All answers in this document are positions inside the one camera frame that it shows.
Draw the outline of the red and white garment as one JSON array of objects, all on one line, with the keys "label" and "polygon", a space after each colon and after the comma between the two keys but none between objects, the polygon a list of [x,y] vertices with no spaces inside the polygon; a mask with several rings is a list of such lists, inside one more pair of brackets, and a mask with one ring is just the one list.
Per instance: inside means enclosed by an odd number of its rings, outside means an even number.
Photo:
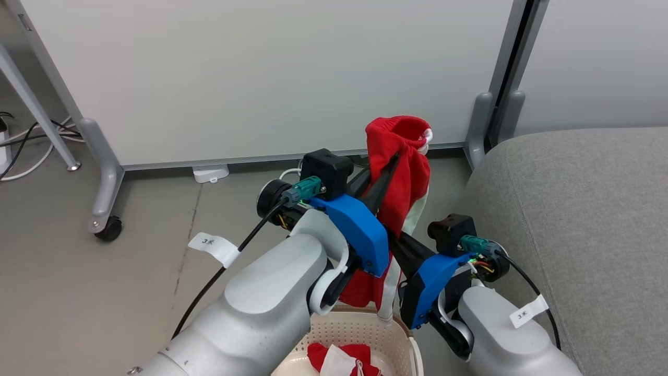
[{"label": "red and white garment", "polygon": [[[377,219],[389,230],[391,238],[412,234],[424,210],[431,179],[426,157],[433,136],[431,126],[420,117],[377,117],[366,126],[365,133],[373,183],[391,159],[398,156]],[[381,277],[355,271],[340,300],[357,308],[374,304],[378,319],[389,323],[401,274],[401,267],[392,255]]]}]

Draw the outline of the grey partition foot with caster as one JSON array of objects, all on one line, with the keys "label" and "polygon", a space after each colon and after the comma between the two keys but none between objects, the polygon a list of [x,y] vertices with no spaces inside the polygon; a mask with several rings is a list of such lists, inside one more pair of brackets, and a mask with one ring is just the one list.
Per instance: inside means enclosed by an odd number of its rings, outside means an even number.
[{"label": "grey partition foot with caster", "polygon": [[121,219],[112,214],[112,209],[125,171],[94,119],[83,117],[77,125],[100,169],[100,183],[88,230],[98,240],[109,243],[117,239],[123,229]]}]

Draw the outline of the narrow white partition panel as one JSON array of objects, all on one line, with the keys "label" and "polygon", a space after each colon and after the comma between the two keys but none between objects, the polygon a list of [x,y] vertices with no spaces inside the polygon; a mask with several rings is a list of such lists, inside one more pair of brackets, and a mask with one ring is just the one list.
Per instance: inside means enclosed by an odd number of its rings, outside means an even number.
[{"label": "narrow white partition panel", "polygon": [[508,84],[526,95],[515,137],[668,127],[668,0],[534,4]]}]

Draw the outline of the cream perforated laundry basket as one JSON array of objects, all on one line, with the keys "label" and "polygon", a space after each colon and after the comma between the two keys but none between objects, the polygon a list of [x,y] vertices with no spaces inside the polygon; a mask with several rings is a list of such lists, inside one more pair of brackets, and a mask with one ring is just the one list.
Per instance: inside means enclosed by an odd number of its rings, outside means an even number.
[{"label": "cream perforated laundry basket", "polygon": [[350,305],[337,305],[325,316],[311,316],[311,329],[271,376],[319,376],[307,357],[313,343],[325,347],[365,344],[371,350],[372,366],[382,376],[424,376],[418,344],[398,315],[384,322],[374,310]]}]

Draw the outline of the small white floor box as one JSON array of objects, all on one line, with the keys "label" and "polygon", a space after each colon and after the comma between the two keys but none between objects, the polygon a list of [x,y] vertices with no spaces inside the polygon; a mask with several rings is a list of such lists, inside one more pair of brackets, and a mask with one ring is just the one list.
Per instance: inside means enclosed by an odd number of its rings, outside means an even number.
[{"label": "small white floor box", "polygon": [[212,183],[215,184],[220,179],[229,176],[229,166],[227,164],[193,166],[193,176],[197,183]]}]

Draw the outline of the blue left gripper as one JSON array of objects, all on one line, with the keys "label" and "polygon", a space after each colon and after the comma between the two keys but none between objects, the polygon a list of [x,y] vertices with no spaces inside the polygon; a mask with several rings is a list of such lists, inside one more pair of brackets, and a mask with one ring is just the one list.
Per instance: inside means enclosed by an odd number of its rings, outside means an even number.
[{"label": "blue left gripper", "polygon": [[349,182],[347,194],[330,201],[313,197],[310,205],[323,209],[361,259],[363,271],[380,278],[389,266],[386,228],[375,217],[381,209],[398,166],[396,153],[371,184],[371,169],[364,167]]}]

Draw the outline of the white power strip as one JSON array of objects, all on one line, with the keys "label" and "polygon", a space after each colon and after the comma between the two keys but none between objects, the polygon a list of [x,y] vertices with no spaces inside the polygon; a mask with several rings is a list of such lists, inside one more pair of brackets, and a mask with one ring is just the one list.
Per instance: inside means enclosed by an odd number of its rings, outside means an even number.
[{"label": "white power strip", "polygon": [[2,115],[0,115],[0,174],[9,167],[12,159],[10,147],[3,147],[6,142],[9,142],[9,138],[9,128]]}]

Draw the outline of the red cloth with white patch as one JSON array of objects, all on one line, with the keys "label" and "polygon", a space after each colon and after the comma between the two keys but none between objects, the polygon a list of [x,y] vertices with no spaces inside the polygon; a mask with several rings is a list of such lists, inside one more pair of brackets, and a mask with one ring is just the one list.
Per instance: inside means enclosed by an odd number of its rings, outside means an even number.
[{"label": "red cloth with white patch", "polygon": [[312,343],[307,356],[319,376],[383,376],[381,369],[372,365],[371,348],[365,344],[325,347]]}]

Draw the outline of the wide white partition panel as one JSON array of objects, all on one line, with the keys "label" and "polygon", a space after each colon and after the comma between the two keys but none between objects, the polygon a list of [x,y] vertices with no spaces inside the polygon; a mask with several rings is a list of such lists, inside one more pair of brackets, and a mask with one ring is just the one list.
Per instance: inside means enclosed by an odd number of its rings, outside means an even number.
[{"label": "wide white partition panel", "polygon": [[7,0],[122,167],[363,152],[417,116],[461,147],[514,0]]}]

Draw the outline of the grey fabric sofa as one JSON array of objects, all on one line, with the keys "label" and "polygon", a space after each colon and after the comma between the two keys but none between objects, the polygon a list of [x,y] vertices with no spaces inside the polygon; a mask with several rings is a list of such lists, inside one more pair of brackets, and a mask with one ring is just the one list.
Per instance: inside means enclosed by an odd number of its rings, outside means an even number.
[{"label": "grey fabric sofa", "polygon": [[668,376],[668,127],[510,139],[454,212],[537,285],[584,376]]}]

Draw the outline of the grey metal table leg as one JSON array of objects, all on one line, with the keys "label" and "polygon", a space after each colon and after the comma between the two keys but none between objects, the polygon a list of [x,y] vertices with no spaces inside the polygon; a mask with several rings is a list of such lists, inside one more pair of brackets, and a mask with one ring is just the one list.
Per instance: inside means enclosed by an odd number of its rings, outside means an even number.
[{"label": "grey metal table leg", "polygon": [[81,167],[80,162],[74,158],[69,148],[65,145],[64,140],[55,128],[54,122],[50,120],[47,112],[42,108],[42,105],[34,95],[33,90],[31,90],[28,83],[26,83],[26,79],[24,79],[14,60],[10,57],[9,52],[2,43],[0,43],[0,71],[3,72],[10,85],[12,85],[15,92],[24,102],[24,105],[26,105],[27,109],[35,118],[38,126],[41,126],[41,129],[52,143],[52,146],[55,147],[55,150],[57,150],[60,157],[62,157],[67,165],[67,171],[76,171],[79,169],[79,167]]}]

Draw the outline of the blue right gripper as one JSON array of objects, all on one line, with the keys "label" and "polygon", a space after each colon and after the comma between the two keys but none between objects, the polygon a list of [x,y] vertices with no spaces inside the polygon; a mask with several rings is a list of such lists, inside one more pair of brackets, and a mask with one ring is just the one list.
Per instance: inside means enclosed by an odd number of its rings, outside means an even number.
[{"label": "blue right gripper", "polygon": [[436,254],[405,231],[388,233],[391,254],[408,278],[399,288],[399,312],[411,330],[428,322],[441,292],[445,293],[446,312],[451,312],[471,286],[471,270],[467,263],[471,254],[448,257]]}]

